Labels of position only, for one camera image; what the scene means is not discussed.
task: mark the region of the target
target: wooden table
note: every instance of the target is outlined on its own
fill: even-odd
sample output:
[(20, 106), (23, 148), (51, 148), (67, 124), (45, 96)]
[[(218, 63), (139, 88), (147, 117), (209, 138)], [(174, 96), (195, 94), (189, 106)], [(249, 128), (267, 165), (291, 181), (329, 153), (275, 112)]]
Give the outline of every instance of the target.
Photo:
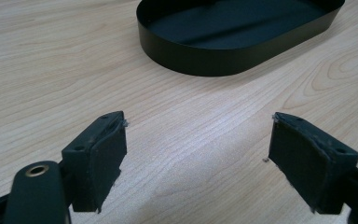
[(0, 196), (14, 174), (123, 110), (128, 155), (101, 214), (77, 223), (346, 223), (314, 215), (269, 153), (271, 115), (358, 151), (358, 0), (325, 33), (230, 77), (170, 71), (142, 51), (138, 1), (0, 1)]

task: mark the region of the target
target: black tray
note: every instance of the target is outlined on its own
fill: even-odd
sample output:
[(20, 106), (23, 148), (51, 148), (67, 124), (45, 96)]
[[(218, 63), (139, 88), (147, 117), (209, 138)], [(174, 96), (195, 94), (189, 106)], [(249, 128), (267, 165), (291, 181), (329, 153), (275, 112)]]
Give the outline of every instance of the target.
[(145, 53), (174, 71), (237, 74), (325, 31), (345, 0), (143, 0)]

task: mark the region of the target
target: clamp jaw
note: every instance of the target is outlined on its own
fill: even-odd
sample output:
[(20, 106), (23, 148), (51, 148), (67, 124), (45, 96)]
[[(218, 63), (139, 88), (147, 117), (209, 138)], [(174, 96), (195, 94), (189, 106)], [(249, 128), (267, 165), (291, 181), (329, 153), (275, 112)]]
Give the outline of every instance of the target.
[(358, 224), (358, 152), (304, 119), (276, 113), (268, 157), (312, 212), (339, 214), (351, 208)]
[(68, 211), (101, 212), (127, 154), (122, 111), (96, 119), (62, 151), (62, 161), (25, 166), (0, 198), (0, 223), (71, 223)]

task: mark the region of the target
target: table surface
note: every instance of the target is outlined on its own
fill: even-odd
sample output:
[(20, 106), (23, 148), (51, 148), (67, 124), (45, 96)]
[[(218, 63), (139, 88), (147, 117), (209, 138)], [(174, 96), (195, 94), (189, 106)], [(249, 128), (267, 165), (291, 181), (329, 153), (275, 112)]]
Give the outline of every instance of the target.
[(143, 52), (138, 1), (0, 1), (0, 196), (14, 174), (123, 110), (128, 155), (101, 214), (74, 223), (346, 223), (312, 214), (269, 153), (276, 111), (358, 151), (358, 0), (332, 26), (230, 77)]

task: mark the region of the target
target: black metal tray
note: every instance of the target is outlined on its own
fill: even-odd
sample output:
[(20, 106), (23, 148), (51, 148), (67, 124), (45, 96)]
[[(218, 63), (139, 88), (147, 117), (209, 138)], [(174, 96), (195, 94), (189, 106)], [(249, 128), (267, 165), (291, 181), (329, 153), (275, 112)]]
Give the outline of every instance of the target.
[(143, 0), (145, 53), (174, 71), (237, 74), (325, 31), (345, 0)]

